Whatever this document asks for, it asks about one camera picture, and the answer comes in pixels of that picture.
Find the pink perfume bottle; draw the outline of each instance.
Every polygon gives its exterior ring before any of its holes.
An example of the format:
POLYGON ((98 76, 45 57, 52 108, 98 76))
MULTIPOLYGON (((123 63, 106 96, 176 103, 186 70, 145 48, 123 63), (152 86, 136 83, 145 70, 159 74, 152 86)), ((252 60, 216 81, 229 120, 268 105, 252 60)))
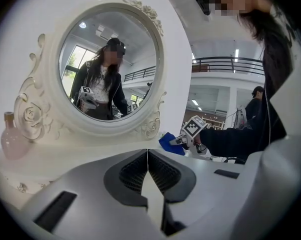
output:
POLYGON ((5 112, 6 128, 1 134, 1 147, 8 160, 17 160, 27 154, 30 142, 14 126, 14 113, 5 112))

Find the railing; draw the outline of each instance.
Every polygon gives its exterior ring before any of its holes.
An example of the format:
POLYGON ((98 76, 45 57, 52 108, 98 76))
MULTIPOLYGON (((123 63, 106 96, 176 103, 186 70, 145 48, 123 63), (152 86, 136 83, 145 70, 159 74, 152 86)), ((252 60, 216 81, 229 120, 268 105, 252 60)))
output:
POLYGON ((193 60, 191 72, 233 72, 265 75, 261 60, 243 57, 196 58, 193 60))
POLYGON ((138 71, 135 71, 133 73, 129 73, 125 75, 125 81, 130 81, 138 78, 145 78, 145 77, 150 77, 154 76, 156 71, 156 66, 151 66, 148 68, 144 68, 138 71))

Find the hand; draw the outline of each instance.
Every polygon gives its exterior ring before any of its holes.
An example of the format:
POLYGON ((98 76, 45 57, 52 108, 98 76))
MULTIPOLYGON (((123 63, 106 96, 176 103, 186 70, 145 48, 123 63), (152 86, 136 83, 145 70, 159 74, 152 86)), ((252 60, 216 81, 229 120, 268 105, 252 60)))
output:
POLYGON ((196 145, 196 144, 201 144, 201 137, 200 137, 200 134, 197 134, 193 140, 193 144, 196 145))

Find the long dark hair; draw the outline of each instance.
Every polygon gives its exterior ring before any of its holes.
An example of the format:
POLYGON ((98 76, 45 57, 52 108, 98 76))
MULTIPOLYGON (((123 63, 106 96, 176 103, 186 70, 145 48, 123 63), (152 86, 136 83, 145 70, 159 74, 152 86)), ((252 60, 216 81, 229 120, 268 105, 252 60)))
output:
POLYGON ((262 64, 265 77, 271 81, 273 91, 277 91, 293 71, 291 41, 284 35, 274 17, 267 12, 255 9, 248 13, 240 13, 239 21, 250 29, 255 40, 264 42, 262 64))
MULTIPOLYGON (((98 50, 95 54, 95 56, 92 59, 92 64, 89 68, 89 72, 87 75, 87 83, 94 83, 99 84, 101 81, 101 66, 104 63, 105 59, 105 48, 107 46, 102 47, 100 50, 98 50)), ((111 86, 115 83, 116 80, 116 74, 119 72, 121 63, 123 59, 121 59, 118 64, 112 64, 107 68, 105 78, 104 78, 104 91, 109 91, 111 86)))

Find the person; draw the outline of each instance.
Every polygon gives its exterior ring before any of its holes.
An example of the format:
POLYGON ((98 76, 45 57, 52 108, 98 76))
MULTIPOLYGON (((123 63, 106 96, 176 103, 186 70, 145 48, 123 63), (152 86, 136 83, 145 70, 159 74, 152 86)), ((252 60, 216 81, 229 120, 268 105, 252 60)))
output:
POLYGON ((127 115, 127 102, 119 74, 125 51, 125 45, 118 38, 111 38, 92 60, 81 66, 72 84, 70 97, 83 113, 99 120, 112 120, 113 102, 123 116, 127 115), (82 86, 91 88, 95 109, 87 101, 79 100, 82 86))
POLYGON ((251 95, 252 95, 252 100, 245 107, 247 120, 251 120, 253 117, 255 117, 260 110, 262 97, 263 97, 263 87, 261 86, 255 87, 251 95))
POLYGON ((147 96, 147 94, 149 94, 149 92, 150 92, 150 89, 151 89, 151 87, 152 87, 152 82, 151 83, 147 83, 147 86, 148 86, 148 90, 147 90, 147 92, 146 92, 146 94, 145 94, 145 96, 144 96, 144 98, 142 99, 143 101, 146 99, 146 96, 147 96))
POLYGON ((253 39, 263 44, 264 95, 259 112, 249 121, 249 127, 204 129, 195 137, 194 143, 205 145, 213 156, 246 161, 250 154, 263 151, 271 142, 286 136, 270 98, 294 66, 301 63, 301 33, 275 0, 213 1, 221 10, 236 12, 239 23, 250 30, 253 39))

